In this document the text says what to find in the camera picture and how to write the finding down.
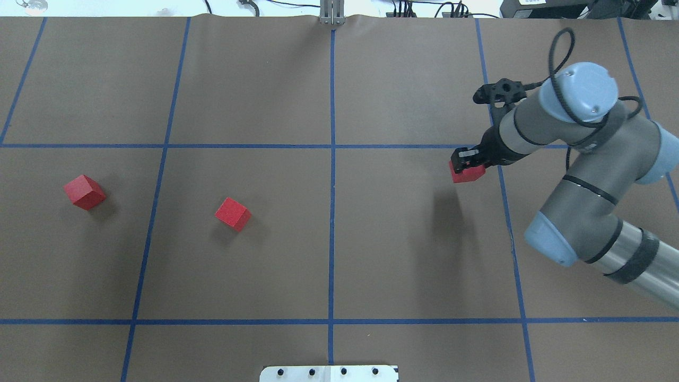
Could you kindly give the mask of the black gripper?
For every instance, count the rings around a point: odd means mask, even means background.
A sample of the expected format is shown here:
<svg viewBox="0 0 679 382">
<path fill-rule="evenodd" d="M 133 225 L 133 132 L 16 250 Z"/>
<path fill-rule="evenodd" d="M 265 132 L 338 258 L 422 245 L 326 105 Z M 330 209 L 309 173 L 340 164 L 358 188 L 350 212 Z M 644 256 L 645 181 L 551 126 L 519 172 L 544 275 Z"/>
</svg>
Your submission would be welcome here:
<svg viewBox="0 0 679 382">
<path fill-rule="evenodd" d="M 476 147 L 459 147 L 451 155 L 453 174 L 476 167 L 509 166 L 526 157 L 507 147 L 501 140 L 482 141 Z"/>
</svg>

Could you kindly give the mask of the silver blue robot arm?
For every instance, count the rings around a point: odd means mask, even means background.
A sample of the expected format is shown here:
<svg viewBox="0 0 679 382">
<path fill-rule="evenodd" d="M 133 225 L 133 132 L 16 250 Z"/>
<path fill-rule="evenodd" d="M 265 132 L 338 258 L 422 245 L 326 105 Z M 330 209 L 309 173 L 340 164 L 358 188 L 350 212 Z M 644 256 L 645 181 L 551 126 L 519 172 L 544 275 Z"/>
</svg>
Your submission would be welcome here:
<svg viewBox="0 0 679 382">
<path fill-rule="evenodd" d="M 660 181 L 677 166 L 677 137 L 629 111 L 606 68 L 580 62 L 533 85 L 501 79 L 480 87 L 478 104 L 502 101 L 481 142 L 455 149 L 454 183 L 479 179 L 554 141 L 578 153 L 524 234 L 561 266 L 591 264 L 614 283 L 677 309 L 677 249 L 614 215 L 634 184 Z"/>
</svg>

